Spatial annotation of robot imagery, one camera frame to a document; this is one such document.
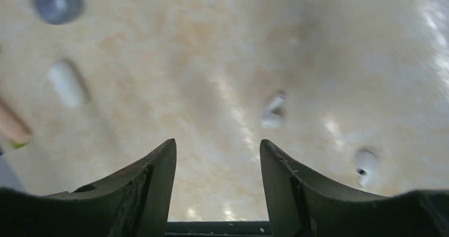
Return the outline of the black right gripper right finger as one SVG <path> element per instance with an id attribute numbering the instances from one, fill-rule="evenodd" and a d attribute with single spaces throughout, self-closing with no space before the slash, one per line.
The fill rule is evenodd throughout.
<path id="1" fill-rule="evenodd" d="M 264 139 L 260 160 L 273 236 L 448 236 L 448 191 L 367 193 L 299 163 Z"/>

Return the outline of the white oval charging case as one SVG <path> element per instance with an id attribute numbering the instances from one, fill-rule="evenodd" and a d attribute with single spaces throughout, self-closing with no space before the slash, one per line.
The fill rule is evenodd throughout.
<path id="1" fill-rule="evenodd" d="M 61 60 L 51 65 L 48 79 L 66 106 L 78 108 L 88 102 L 87 87 L 75 65 L 69 60 Z"/>

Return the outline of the lavender charging case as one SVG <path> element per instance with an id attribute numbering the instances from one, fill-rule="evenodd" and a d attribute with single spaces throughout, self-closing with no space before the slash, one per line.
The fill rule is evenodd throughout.
<path id="1" fill-rule="evenodd" d="M 84 11 L 84 0 L 32 0 L 37 16 L 52 25 L 67 24 Z"/>

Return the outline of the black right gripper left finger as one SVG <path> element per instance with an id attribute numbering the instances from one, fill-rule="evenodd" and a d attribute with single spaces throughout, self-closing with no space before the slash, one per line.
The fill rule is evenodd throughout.
<path id="1" fill-rule="evenodd" d="M 73 192 L 1 189 L 1 236 L 164 236 L 176 169 L 169 139 L 136 162 Z"/>

